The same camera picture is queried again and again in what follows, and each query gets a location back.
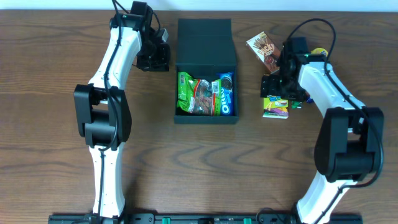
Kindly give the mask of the blue Oreo pack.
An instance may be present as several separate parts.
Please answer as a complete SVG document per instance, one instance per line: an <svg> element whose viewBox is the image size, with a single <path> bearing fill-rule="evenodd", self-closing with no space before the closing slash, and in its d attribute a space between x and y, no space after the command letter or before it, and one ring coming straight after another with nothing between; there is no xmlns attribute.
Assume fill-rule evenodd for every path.
<svg viewBox="0 0 398 224"><path fill-rule="evenodd" d="M221 80L221 115L233 114L233 72L219 73Z"/></svg>

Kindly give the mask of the black gift box with lid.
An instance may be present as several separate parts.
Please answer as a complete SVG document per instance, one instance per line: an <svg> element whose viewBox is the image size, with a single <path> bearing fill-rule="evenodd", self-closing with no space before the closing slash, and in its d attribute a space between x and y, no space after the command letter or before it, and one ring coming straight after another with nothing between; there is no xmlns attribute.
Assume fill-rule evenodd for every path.
<svg viewBox="0 0 398 224"><path fill-rule="evenodd" d="M176 72L209 82L220 73L233 73L233 109L230 116L194 115L177 108L176 124L236 124L238 122L237 60L231 19L179 19Z"/></svg>

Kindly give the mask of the green clear snack bag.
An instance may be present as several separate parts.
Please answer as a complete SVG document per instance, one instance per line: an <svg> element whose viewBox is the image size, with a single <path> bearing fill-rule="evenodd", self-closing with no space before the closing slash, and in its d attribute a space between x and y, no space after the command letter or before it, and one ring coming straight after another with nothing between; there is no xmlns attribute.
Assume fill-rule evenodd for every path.
<svg viewBox="0 0 398 224"><path fill-rule="evenodd" d="M195 79L187 72L177 74L177 107L202 116L221 115L221 80Z"/></svg>

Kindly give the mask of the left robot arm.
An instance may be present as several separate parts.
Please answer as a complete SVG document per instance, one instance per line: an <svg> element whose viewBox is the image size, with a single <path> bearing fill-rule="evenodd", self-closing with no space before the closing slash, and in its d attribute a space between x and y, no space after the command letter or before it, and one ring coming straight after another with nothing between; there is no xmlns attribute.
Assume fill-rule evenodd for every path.
<svg viewBox="0 0 398 224"><path fill-rule="evenodd" d="M95 202L80 223L124 223L122 155L129 139L132 117L125 87L131 68L167 72L170 46L167 30L152 28L158 18L146 2L133 1L131 9L113 1L110 39L102 62L88 84L73 92L78 132L89 147L95 174Z"/></svg>

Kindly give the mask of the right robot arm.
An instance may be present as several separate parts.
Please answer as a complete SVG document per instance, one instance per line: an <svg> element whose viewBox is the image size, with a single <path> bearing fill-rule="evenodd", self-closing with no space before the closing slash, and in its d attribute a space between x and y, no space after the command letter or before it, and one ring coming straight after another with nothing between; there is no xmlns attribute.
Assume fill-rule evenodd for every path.
<svg viewBox="0 0 398 224"><path fill-rule="evenodd" d="M328 223L349 189L376 181L384 162L384 115L368 108L340 82L326 55L309 51L303 37L288 38L277 61L279 70L262 78L261 96L306 101L323 116L314 149L317 173L286 223Z"/></svg>

